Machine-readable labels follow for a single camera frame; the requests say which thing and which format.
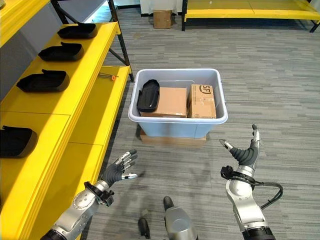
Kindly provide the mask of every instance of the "gray carpet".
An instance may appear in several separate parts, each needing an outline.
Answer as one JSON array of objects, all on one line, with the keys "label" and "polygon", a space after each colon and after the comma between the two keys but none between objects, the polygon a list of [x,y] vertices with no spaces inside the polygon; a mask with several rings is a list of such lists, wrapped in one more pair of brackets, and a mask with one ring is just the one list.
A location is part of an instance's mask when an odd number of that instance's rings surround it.
[{"label": "gray carpet", "polygon": [[[100,12],[100,21],[110,15]],[[237,163],[220,145],[226,138],[247,148],[251,124],[261,129],[262,147],[255,177],[279,182],[283,198],[263,212],[277,240],[320,239],[320,28],[294,20],[195,21],[181,32],[181,17],[171,29],[153,29],[138,8],[118,17],[133,73],[140,69],[214,68],[222,78],[229,119],[213,129],[201,149],[144,145],[137,124],[128,119],[134,84],[125,90],[102,170],[129,149],[139,158],[139,179],[116,183],[111,207],[101,206],[82,239],[139,237],[141,214],[152,239],[166,239],[163,197],[184,208],[199,239],[241,240],[225,193],[222,166]],[[113,49],[121,52],[115,41]],[[109,56],[107,65],[119,65]],[[257,187],[259,205],[277,192]]]}]

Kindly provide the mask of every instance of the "cardboard box on floor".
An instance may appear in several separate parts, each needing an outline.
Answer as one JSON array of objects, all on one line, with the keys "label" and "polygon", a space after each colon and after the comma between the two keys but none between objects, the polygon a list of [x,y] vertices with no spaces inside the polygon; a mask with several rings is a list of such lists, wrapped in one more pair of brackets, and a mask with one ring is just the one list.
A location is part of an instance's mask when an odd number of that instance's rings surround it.
[{"label": "cardboard box on floor", "polygon": [[183,87],[160,87],[159,102],[154,112],[140,112],[142,117],[186,118],[187,89]]},{"label": "cardboard box on floor", "polygon": [[155,29],[170,29],[171,12],[171,10],[153,10],[153,27]]},{"label": "cardboard box on floor", "polygon": [[201,148],[207,141],[207,136],[201,138],[192,137],[169,137],[169,136],[147,136],[141,129],[141,141],[147,145],[162,145],[183,148]]}]

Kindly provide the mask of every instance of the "white plastic bin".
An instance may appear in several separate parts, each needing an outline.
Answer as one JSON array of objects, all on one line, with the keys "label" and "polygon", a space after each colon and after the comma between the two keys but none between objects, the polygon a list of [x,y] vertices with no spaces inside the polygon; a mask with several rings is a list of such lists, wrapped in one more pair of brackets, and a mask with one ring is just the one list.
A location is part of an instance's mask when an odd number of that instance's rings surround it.
[{"label": "white plastic bin", "polygon": [[[216,118],[144,117],[137,109],[139,90],[150,79],[156,79],[160,87],[187,88],[191,84],[211,85],[214,92]],[[135,77],[128,112],[129,119],[137,122],[150,137],[202,138],[213,127],[228,119],[220,74],[212,68],[143,69]]]}]

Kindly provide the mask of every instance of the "sf logo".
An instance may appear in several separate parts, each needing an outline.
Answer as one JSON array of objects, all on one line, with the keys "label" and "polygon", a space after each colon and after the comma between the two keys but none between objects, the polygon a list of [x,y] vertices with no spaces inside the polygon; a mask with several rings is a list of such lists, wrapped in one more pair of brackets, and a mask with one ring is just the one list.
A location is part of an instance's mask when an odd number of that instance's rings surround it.
[{"label": "sf logo", "polygon": [[204,94],[211,94],[210,86],[209,85],[200,85],[199,86],[200,92]]}]

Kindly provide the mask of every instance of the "plastic bin rim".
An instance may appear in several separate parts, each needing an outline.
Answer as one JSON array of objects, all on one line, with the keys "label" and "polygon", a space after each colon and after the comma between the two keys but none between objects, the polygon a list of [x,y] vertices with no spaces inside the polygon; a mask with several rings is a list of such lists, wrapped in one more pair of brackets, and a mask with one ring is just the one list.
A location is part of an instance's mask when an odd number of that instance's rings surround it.
[{"label": "plastic bin rim", "polygon": [[[213,71],[217,74],[218,79],[221,80],[220,77],[220,73],[218,70],[214,69],[214,68],[159,68],[159,69],[141,69],[137,72],[135,79],[138,79],[139,75],[141,72],[145,72],[145,71],[181,71],[181,70],[188,70],[188,71],[199,71],[199,70],[209,70],[209,71]],[[132,113],[133,110],[133,100],[135,97],[135,92],[132,92],[132,96],[131,96],[131,102],[130,102],[130,106],[129,106],[129,111],[128,111],[128,117],[131,121],[133,122],[139,122],[139,123],[179,123],[179,124],[223,124],[228,120],[228,112],[227,112],[227,107],[226,107],[226,100],[225,100],[225,95],[224,95],[224,91],[222,89],[221,86],[221,82],[219,82],[219,86],[221,88],[221,97],[223,99],[222,102],[222,106],[223,106],[223,112],[224,115],[223,117],[220,118],[184,118],[184,117],[150,117],[150,116],[145,116],[145,117],[141,117],[141,116],[135,116]]]}]

